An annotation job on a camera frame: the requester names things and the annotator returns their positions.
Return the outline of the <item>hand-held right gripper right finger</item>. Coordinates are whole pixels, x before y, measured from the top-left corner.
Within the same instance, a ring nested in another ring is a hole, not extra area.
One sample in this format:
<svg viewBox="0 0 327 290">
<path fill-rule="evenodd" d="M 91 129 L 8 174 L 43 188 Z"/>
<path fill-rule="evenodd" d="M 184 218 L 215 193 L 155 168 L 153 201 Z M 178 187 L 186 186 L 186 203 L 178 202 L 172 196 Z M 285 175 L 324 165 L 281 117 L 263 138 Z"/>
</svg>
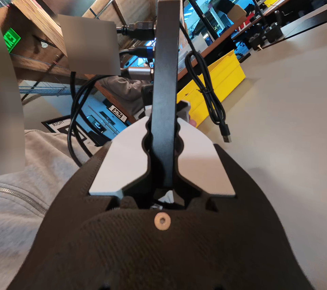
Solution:
<svg viewBox="0 0 327 290">
<path fill-rule="evenodd" d="M 214 196 L 235 196 L 235 190 L 223 167 L 213 142 L 181 118 L 178 136 L 183 143 L 177 158 L 179 174 L 195 186 Z"/>
</svg>

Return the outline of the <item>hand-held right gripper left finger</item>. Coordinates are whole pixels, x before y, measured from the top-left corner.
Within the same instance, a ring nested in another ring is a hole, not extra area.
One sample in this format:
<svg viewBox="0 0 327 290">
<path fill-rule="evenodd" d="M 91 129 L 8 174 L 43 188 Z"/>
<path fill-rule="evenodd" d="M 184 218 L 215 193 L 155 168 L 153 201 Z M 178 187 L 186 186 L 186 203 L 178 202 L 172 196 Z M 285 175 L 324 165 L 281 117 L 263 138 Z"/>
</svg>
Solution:
<svg viewBox="0 0 327 290">
<path fill-rule="evenodd" d="M 123 189 L 147 172 L 148 156 L 142 141 L 147 134 L 148 120 L 149 117 L 143 117 L 112 140 L 89 189 L 91 196 L 123 198 Z"/>
</svg>

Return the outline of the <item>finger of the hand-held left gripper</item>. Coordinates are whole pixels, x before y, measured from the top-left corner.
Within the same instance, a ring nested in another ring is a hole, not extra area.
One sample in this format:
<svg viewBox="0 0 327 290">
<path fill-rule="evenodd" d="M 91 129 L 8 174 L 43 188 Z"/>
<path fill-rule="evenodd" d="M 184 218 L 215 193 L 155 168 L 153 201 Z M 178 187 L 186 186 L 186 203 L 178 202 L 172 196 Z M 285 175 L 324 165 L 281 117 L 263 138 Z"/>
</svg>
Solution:
<svg viewBox="0 0 327 290">
<path fill-rule="evenodd" d="M 177 109 L 177 117 L 181 118 L 182 120 L 190 120 L 190 109 L 191 104 L 187 100 L 180 100 L 176 106 Z"/>
</svg>

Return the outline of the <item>black usb hub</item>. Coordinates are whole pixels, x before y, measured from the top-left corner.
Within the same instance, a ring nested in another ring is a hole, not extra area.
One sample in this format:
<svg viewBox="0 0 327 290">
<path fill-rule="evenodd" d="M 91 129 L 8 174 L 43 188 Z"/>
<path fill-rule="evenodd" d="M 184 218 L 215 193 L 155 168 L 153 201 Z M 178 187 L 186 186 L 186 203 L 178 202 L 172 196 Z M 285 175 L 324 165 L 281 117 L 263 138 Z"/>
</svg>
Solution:
<svg viewBox="0 0 327 290">
<path fill-rule="evenodd" d="M 156 21 L 151 170 L 161 189 L 172 189 L 177 102 L 180 0 L 159 0 Z"/>
</svg>

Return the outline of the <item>yellow plastic bin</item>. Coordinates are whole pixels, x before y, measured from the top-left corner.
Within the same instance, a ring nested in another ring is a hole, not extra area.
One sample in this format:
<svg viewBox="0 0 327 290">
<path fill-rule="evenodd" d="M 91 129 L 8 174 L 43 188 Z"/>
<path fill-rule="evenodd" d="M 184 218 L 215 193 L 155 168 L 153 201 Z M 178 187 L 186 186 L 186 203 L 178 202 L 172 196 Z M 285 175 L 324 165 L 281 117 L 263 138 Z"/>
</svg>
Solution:
<svg viewBox="0 0 327 290">
<path fill-rule="evenodd" d="M 235 51 L 232 50 L 208 67 L 214 92 L 222 103 L 245 79 Z M 190 102 L 190 117 L 197 123 L 197 127 L 209 116 L 207 106 L 199 87 L 194 81 L 186 84 L 177 94 L 177 102 Z"/>
</svg>

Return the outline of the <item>person's left forearm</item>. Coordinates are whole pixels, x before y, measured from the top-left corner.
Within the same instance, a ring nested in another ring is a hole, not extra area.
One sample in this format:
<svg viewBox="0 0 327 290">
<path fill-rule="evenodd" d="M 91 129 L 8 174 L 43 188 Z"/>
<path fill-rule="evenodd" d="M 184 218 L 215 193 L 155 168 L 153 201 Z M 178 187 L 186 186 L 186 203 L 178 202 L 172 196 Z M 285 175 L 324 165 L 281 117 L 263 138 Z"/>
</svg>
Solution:
<svg viewBox="0 0 327 290">
<path fill-rule="evenodd" d="M 25 130 L 25 168 L 46 177 L 68 180 L 79 167 L 72 159 L 63 133 Z"/>
</svg>

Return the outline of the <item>square marker tag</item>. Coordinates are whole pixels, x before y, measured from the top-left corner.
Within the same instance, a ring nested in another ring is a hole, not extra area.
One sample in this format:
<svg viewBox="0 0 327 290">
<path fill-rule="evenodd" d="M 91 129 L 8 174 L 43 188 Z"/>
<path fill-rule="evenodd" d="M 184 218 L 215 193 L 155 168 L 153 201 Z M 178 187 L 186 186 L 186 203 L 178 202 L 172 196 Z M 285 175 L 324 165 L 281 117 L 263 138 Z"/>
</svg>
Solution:
<svg viewBox="0 0 327 290">
<path fill-rule="evenodd" d="M 108 109 L 123 123 L 126 123 L 126 121 L 128 120 L 128 117 L 125 114 L 123 114 L 116 106 L 111 105 L 110 107 L 108 107 Z"/>
</svg>

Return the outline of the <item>framed marker sign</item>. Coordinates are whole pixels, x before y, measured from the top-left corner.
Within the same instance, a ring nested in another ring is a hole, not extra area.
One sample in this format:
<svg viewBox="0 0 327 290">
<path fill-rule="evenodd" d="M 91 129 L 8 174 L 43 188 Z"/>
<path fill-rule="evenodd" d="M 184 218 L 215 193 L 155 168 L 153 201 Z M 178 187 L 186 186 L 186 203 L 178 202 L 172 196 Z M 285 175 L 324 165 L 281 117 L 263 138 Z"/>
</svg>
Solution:
<svg viewBox="0 0 327 290">
<path fill-rule="evenodd" d="M 52 133 L 63 133 L 65 135 L 68 135 L 68 129 L 71 123 L 70 115 L 46 120 L 41 122 L 47 130 L 49 130 Z M 81 141 L 86 146 L 95 146 L 95 147 L 101 147 L 103 146 L 103 142 L 97 142 L 94 137 L 92 137 L 91 132 L 87 132 L 82 126 L 80 126 L 78 123 L 76 123 L 76 127 L 78 129 L 78 134 L 81 138 Z"/>
</svg>

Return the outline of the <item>black charger box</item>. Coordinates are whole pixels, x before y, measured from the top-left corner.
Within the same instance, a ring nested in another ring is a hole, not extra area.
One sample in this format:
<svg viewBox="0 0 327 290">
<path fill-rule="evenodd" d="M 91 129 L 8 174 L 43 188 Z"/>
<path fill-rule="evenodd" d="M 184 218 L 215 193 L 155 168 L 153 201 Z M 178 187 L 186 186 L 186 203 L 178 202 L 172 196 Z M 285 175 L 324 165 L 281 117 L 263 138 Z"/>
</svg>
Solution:
<svg viewBox="0 0 327 290">
<path fill-rule="evenodd" d="M 250 47 L 254 50 L 257 51 L 259 48 L 262 48 L 262 46 L 265 43 L 265 40 L 263 39 L 262 34 L 260 33 L 255 33 L 253 36 L 250 37 L 249 39 L 249 44 Z"/>
<path fill-rule="evenodd" d="M 264 30 L 264 37 L 266 40 L 272 44 L 284 37 L 280 25 L 277 22 L 272 23 L 270 26 L 266 27 Z"/>
</svg>

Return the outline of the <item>person's grey hoodie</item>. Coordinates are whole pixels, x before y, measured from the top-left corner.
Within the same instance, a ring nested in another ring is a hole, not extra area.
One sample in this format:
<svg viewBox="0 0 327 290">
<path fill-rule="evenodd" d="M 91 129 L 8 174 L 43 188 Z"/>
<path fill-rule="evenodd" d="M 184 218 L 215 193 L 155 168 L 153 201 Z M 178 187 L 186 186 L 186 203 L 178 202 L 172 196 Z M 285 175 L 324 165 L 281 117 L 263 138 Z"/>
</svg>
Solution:
<svg viewBox="0 0 327 290">
<path fill-rule="evenodd" d="M 36 170 L 1 176 L 1 289 L 6 289 L 16 276 L 50 204 L 68 178 L 63 174 Z"/>
</svg>

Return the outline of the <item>green exit sign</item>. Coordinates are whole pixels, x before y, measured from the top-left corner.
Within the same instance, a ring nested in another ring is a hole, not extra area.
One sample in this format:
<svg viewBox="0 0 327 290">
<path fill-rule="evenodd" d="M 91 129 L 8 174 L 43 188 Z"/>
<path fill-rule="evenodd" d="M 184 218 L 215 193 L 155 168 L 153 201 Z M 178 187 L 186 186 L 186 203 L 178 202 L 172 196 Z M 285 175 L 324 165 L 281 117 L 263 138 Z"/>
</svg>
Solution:
<svg viewBox="0 0 327 290">
<path fill-rule="evenodd" d="M 12 28 L 9 28 L 4 34 L 3 34 L 4 41 L 7 46 L 7 50 L 9 53 L 12 52 L 12 50 L 16 47 L 16 45 L 20 42 L 21 36 L 17 34 L 16 31 L 14 31 Z"/>
</svg>

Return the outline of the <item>black table mat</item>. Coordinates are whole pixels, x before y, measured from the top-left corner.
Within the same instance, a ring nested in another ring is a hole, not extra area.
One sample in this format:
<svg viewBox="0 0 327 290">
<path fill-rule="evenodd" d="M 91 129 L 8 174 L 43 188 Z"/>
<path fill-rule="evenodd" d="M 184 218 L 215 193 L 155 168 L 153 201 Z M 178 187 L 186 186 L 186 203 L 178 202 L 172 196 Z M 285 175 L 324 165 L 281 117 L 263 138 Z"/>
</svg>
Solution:
<svg viewBox="0 0 327 290">
<path fill-rule="evenodd" d="M 327 11 L 323 11 L 315 16 L 300 21 L 300 19 L 282 27 L 283 39 L 282 41 L 300 35 L 306 31 L 314 29 L 318 26 L 327 23 Z"/>
</svg>

